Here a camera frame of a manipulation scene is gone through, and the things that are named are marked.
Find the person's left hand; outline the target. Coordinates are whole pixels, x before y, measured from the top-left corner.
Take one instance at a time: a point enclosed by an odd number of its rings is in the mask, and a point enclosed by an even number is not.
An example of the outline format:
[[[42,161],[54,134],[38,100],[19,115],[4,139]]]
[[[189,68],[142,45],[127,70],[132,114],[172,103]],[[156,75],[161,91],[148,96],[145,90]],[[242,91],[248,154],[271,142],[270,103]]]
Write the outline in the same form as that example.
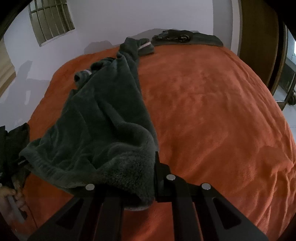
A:
[[[8,188],[1,184],[1,214],[8,225],[20,218],[16,210],[23,215],[28,208],[20,183],[15,182],[14,187]]]

